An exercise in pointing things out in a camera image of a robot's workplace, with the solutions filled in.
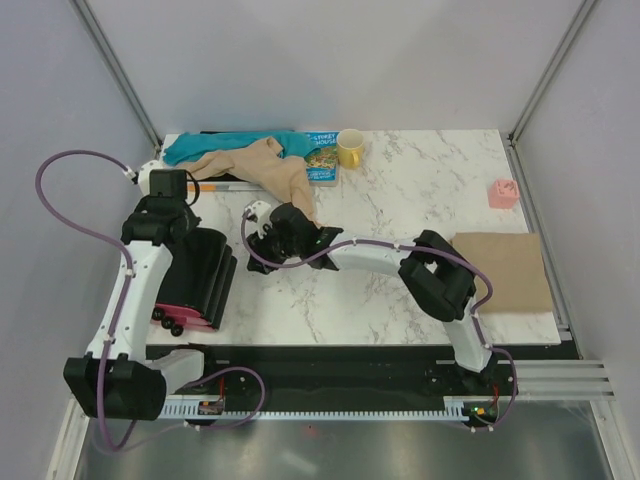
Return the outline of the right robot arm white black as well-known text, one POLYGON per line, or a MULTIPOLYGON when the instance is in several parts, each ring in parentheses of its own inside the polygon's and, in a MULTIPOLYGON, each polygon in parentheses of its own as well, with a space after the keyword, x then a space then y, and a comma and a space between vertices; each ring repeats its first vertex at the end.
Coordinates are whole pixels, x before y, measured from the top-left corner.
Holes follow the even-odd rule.
POLYGON ((418 307, 443 323, 467 392, 494 381, 492 353, 473 314, 479 271, 442 236, 425 230, 406 242, 365 238, 339 227, 319 227, 291 203, 273 208, 254 201, 244 209, 241 238, 247 269, 267 275, 308 266, 316 270, 362 270, 400 279, 418 307))

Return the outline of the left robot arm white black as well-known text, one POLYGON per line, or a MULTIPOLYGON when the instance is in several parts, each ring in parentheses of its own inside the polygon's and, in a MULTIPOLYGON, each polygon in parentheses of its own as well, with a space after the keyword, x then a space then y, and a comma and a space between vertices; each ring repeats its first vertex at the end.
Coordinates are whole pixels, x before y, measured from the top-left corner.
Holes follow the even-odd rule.
POLYGON ((167 396, 189 385, 208 393, 219 369, 199 350, 179 349, 152 361, 147 335, 172 248, 199 224, 183 195, 143 197, 122 226, 122 265, 93 340, 67 360, 63 377, 83 411, 99 420, 155 420, 167 396))

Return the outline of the black drawer organiser with pink fronts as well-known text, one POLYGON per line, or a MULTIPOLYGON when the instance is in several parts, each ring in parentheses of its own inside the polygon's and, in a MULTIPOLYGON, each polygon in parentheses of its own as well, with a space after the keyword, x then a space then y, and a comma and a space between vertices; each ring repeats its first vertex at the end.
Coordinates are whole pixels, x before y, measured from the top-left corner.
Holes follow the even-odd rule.
POLYGON ((237 267, 226 235, 198 227, 172 253, 151 321, 174 337, 193 329, 218 331, 237 267))

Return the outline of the beige t shirt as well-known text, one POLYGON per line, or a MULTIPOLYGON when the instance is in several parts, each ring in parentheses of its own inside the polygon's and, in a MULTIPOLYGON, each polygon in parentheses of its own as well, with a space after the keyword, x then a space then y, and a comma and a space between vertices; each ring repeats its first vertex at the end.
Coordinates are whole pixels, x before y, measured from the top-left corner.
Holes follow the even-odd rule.
POLYGON ((247 147, 205 153, 181 168, 196 180, 230 174, 257 184, 283 203, 291 203, 315 222, 316 212, 306 162, 299 156, 281 158, 284 148, 272 136, 256 140, 247 147))

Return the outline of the teal t shirt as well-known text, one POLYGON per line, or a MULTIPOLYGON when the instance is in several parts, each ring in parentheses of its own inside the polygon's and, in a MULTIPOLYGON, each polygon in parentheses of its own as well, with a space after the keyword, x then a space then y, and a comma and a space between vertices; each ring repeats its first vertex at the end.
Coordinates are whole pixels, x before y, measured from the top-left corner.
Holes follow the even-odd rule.
POLYGON ((163 160, 172 167, 183 162, 194 162, 208 152, 235 150, 272 137, 282 147, 280 156, 306 157, 316 151, 316 144, 303 132, 267 130, 225 133, 182 133, 165 146, 163 160))

